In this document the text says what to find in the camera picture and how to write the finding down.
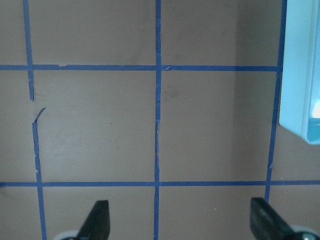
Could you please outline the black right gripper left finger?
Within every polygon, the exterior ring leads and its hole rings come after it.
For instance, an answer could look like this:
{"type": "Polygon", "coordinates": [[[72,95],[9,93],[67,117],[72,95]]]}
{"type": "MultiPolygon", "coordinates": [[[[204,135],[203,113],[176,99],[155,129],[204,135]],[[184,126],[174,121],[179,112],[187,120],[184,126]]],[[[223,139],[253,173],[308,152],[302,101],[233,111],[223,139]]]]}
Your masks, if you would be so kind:
{"type": "Polygon", "coordinates": [[[107,240],[111,231],[108,200],[95,202],[90,213],[81,226],[77,240],[107,240]]]}

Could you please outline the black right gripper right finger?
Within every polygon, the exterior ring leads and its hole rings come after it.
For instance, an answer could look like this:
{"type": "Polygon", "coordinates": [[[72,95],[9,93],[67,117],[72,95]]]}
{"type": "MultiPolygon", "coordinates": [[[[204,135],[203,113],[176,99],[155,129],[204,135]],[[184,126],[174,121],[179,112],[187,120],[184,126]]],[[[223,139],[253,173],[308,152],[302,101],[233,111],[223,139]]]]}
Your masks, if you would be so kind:
{"type": "Polygon", "coordinates": [[[262,198],[250,200],[250,230],[256,240],[299,240],[280,215],[262,198]]]}

